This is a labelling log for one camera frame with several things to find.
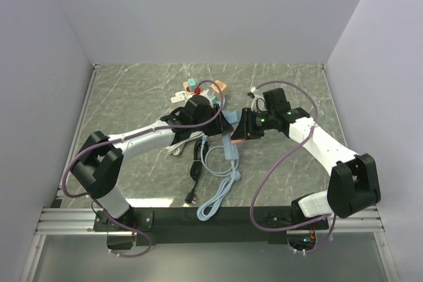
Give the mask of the blue power strip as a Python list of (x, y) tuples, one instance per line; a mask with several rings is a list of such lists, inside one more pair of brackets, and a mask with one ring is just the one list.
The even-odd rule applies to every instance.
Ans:
[(239, 152), (236, 144), (232, 143), (231, 135), (229, 133), (224, 133), (222, 135), (223, 150), (226, 160), (239, 160)]

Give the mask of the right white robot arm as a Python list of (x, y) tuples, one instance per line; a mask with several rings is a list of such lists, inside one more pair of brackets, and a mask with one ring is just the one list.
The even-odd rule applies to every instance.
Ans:
[(304, 229), (313, 219), (336, 215), (345, 219), (381, 200), (374, 158), (348, 149), (323, 130), (307, 111), (292, 108), (282, 88), (264, 92), (264, 109), (243, 108), (233, 140), (253, 140), (266, 130), (276, 130), (306, 149), (326, 170), (330, 179), (325, 191), (292, 201), (290, 221)]

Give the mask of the orange cube charger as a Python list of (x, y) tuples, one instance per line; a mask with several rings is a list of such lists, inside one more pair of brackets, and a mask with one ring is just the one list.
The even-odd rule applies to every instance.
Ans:
[(220, 80), (214, 81), (214, 84), (211, 85), (211, 88), (215, 91), (216, 96), (220, 96), (220, 94), (223, 96), (226, 95), (227, 85)]

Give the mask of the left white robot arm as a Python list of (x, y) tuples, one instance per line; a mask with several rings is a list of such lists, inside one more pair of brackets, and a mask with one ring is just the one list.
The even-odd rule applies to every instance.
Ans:
[(90, 134), (65, 168), (62, 181), (66, 182), (72, 174), (85, 194), (103, 208), (116, 230), (133, 228), (137, 223), (134, 209), (117, 186), (122, 165), (154, 149), (185, 141), (197, 131), (210, 137), (231, 133), (233, 126), (221, 106), (211, 105), (206, 97), (196, 95), (146, 127), (117, 135), (101, 131)]

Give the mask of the pink charger plug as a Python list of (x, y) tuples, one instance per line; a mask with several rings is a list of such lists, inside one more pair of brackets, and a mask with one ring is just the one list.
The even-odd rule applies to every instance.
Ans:
[(246, 141), (247, 141), (246, 139), (235, 139), (235, 140), (231, 140), (232, 144), (234, 144), (234, 145), (245, 143)]

